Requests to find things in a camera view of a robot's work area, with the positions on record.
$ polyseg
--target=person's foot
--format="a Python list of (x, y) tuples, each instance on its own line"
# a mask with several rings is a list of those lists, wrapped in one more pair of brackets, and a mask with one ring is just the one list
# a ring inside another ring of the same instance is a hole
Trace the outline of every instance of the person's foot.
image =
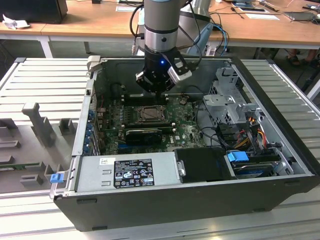
[(300, 61), (296, 55), (288, 55), (285, 58), (291, 66), (294, 66), (294, 67), (300, 66)]

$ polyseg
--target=blue latch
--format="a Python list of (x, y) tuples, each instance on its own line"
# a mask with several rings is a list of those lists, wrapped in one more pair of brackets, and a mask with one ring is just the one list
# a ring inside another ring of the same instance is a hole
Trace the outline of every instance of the blue latch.
[(245, 151), (232, 151), (227, 155), (230, 162), (249, 161)]
[(60, 184), (64, 182), (64, 173), (54, 173), (51, 175), (50, 183)]

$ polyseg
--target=wooden desk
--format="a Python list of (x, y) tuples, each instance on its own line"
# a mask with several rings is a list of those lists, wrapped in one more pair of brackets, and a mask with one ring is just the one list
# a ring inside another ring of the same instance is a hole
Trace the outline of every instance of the wooden desk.
[[(90, 52), (88, 42), (131, 43), (133, 36), (129, 30), (131, 12), (118, 12), (116, 0), (92, 4), (90, 0), (78, 2), (67, 0), (68, 13), (62, 24), (31, 24), (31, 28), (10, 30), (0, 26), (0, 39), (38, 40), (47, 58), (52, 58), (51, 41), (85, 42), (86, 52)], [(269, 0), (274, 5), (286, 6), (290, 0)], [(307, 1), (295, 0), (281, 12), (301, 12)], [(212, 0), (210, 11), (221, 14), (223, 29), (229, 34), (229, 46), (318, 49), (320, 47), (320, 26), (311, 22), (290, 22), (285, 15), (277, 15), (280, 20), (250, 19), (245, 14), (242, 19), (228, 7), (229, 2), (216, 3)], [(216, 14), (212, 18), (218, 23)], [(213, 32), (209, 44), (217, 46), (222, 39), (220, 32)]]
[[(290, 1), (269, 0), (268, 2), (278, 6), (286, 6)], [(274, 12), (266, 8), (269, 14), (279, 14), (283, 12), (302, 12), (302, 6), (305, 6), (307, 1), (295, 0), (288, 8), (278, 8), (279, 12)], [(210, 11), (214, 12), (215, 9), (221, 9), (231, 6), (230, 3), (216, 3), (212, 2)], [(234, 13), (231, 9), (225, 8), (217, 13)], [(312, 22), (296, 22), (291, 21), (284, 14), (276, 15), (280, 20), (263, 20), (263, 19), (250, 19), (245, 14), (241, 14), (242, 19), (238, 14), (221, 14), (221, 21), (223, 29), (229, 34), (229, 44), (231, 46), (243, 47), (279, 47), (285, 45), (292, 48), (304, 49), (318, 49), (320, 47), (320, 26)], [(216, 23), (219, 23), (217, 14), (213, 14), (212, 18)], [(210, 41), (217, 42), (221, 40), (221, 34), (216, 32), (210, 37)]]
[(133, 39), (129, 29), (132, 12), (116, 11), (116, 2), (92, 4), (67, 0), (67, 6), (68, 13), (62, 24), (47, 24), (42, 35)]
[(7, 28), (4, 24), (0, 24), (0, 34), (9, 35), (41, 35), (41, 30), (45, 27), (45, 23), (29, 23), (31, 27), (17, 28), (13, 30)]

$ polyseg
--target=aluminum profile table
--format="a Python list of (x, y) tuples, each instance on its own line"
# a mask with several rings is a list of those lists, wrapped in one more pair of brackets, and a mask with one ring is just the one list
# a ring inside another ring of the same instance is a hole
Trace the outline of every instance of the aluminum profile table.
[(87, 76), (86, 58), (18, 58), (0, 82), (0, 119), (30, 125), (21, 110), (39, 103), (39, 113), (51, 124), (62, 118), (79, 120)]
[[(274, 64), (266, 60), (243, 60), (254, 78), (283, 114), (304, 144), (320, 160), (320, 111)], [(247, 88), (244, 91), (253, 101)]]
[[(13, 79), (19, 78), (22, 80), (22, 78), (34, 77), (33, 79), (40, 81), (40, 78), (44, 77), (43, 79), (46, 81), (42, 83), (51, 83), (49, 79), (54, 77), (52, 72), (56, 73), (54, 79), (56, 79), (58, 85), (65, 81), (69, 84), (74, 83), (77, 77), (83, 77), (83, 81), (85, 81), (86, 70), (82, 70), (82, 68), (75, 70), (75, 68), (72, 68), (71, 66), (84, 66), (86, 59), (62, 58), (46, 60), (28, 58), (25, 63), (28, 64), (29, 67), (37, 66), (37, 64), (41, 64), (41, 67), (39, 67), (39, 65), (38, 67), (32, 67), (34, 71), (32, 70), (29, 71), (29, 73), (26, 73), (28, 71), (23, 71), (26, 67), (21, 67), (26, 65), (14, 63), (2, 82), (0, 82), (2, 89), (4, 89), (4, 86), (11, 86), (14, 83), (12, 81)], [(244, 60), (243, 63), (258, 80), (276, 106), (281, 110), (315, 157), (319, 159), (319, 110), (295, 87), (276, 65), (268, 63), (265, 60)], [(44, 66), (64, 66), (65, 68), (62, 70), (60, 67), (50, 67), (50, 70), (48, 70), (47, 73), (39, 73), (42, 71), (46, 72), (45, 70), (38, 70), (45, 69)], [(33, 90), (39, 89), (34, 88), (34, 86), (35, 85), (30, 85), (30, 88)], [(75, 93), (76, 92), (69, 91), (63, 96), (69, 96), (70, 99), (77, 98), (78, 95)], [(54, 96), (51, 94), (51, 96), (47, 95), (47, 97), (52, 97), (56, 100), (63, 99), (61, 94)], [(16, 96), (16, 99), (16, 101), (21, 102), (23, 97)], [(54, 108), (53, 112), (56, 111), (56, 113), (60, 114), (61, 111), (59, 110), (61, 110), (61, 108)], [(20, 120), (19, 116), (17, 116), (16, 121), (27, 124), (26, 121)], [(313, 240), (320, 238), (319, 216), (320, 188), (316, 187), (308, 193), (300, 193), (291, 196), (270, 212), (258, 212), (121, 229), (79, 232), (52, 202), (48, 196), (48, 191), (44, 190), (0, 195), (0, 238), (10, 238), (10, 240), (43, 240), (58, 238), (78, 240), (148, 240), (159, 238), (168, 240)]]

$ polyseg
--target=electronic device on desk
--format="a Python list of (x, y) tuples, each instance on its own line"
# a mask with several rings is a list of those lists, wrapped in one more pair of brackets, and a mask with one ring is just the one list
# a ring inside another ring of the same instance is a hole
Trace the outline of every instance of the electronic device on desk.
[(287, 11), (284, 13), (291, 21), (299, 21), (299, 22), (311, 22), (317, 15), (312, 12), (294, 12)]
[(250, 2), (237, 1), (233, 2), (232, 5), (236, 8), (239, 8), (242, 12), (259, 12), (259, 13), (267, 13), (263, 8), (257, 8)]
[(319, 3), (319, 4), (320, 4), (320, 0), (306, 0), (306, 1), (313, 2), (313, 3)]
[(60, 24), (66, 16), (66, 0), (0, 0), (0, 19), (3, 15), (14, 20)]

